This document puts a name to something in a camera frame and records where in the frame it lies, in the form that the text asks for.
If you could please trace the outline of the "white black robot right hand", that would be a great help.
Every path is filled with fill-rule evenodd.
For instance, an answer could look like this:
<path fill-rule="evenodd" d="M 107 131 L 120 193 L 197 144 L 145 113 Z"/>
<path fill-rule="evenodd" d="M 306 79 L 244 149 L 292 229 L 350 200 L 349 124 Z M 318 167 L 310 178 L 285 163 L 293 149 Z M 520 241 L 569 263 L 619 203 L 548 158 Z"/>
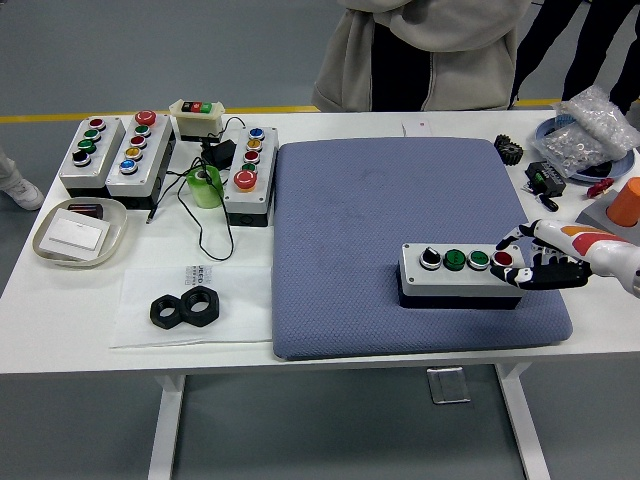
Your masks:
<path fill-rule="evenodd" d="M 539 219 L 520 224 L 497 245 L 504 250 L 531 237 L 533 264 L 525 268 L 493 266 L 491 274 L 523 290 L 556 290 L 587 284 L 595 274 L 616 278 L 628 293 L 639 295 L 639 247 L 591 226 Z"/>

